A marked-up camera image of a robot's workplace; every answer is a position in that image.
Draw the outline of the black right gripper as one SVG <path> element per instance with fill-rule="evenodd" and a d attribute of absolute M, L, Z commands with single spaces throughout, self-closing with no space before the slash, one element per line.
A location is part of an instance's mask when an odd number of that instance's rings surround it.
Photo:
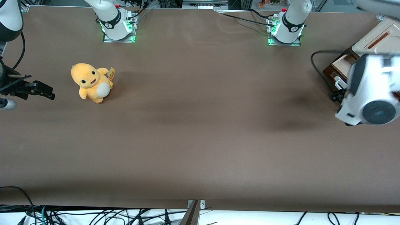
<path fill-rule="evenodd" d="M 29 86 L 30 82 L 26 81 L 27 78 L 31 77 L 31 75 L 20 74 L 1 75 L 0 94 L 4 96 L 11 95 L 27 100 L 29 95 L 34 94 L 34 91 L 35 93 L 41 94 L 44 97 L 53 101 L 55 99 L 53 88 L 41 81 L 33 81 L 31 89 L 31 87 Z"/>

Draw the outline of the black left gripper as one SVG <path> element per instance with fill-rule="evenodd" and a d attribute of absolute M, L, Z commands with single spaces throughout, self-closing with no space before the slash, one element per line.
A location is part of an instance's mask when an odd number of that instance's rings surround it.
<path fill-rule="evenodd" d="M 341 102 L 345 96 L 346 89 L 340 89 L 338 91 L 331 91 L 328 93 L 329 99 L 332 99 L 333 102 Z"/>

